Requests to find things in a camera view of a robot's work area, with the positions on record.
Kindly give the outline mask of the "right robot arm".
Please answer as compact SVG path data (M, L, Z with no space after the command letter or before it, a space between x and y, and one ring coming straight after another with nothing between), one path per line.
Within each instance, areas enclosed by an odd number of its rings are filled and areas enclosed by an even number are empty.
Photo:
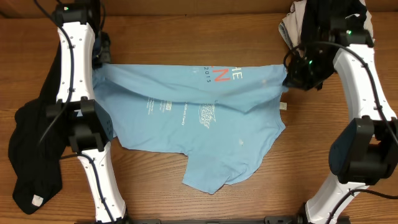
M350 122L331 145L330 174L294 217L266 223L349 223L343 210L361 192L392 175L397 165L397 116L384 96L374 64L370 33L344 17L332 18L314 41L284 57L289 88L320 88L332 73L343 84Z

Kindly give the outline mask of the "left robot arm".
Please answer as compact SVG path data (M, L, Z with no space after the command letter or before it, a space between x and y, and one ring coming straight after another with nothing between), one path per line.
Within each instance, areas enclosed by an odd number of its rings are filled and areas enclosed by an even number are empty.
M51 19L60 39L60 85L46 109L50 127L66 137L81 162L95 203L96 223L130 223L111 162L113 123L95 100L93 63L102 53L105 10L100 1L58 3Z

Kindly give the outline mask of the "light blue printed t-shirt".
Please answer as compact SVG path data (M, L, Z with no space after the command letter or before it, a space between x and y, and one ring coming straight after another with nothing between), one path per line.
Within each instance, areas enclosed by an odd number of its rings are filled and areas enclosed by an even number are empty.
M96 100L122 147L181 153L183 183L209 194L257 171L285 126L283 65L104 65Z

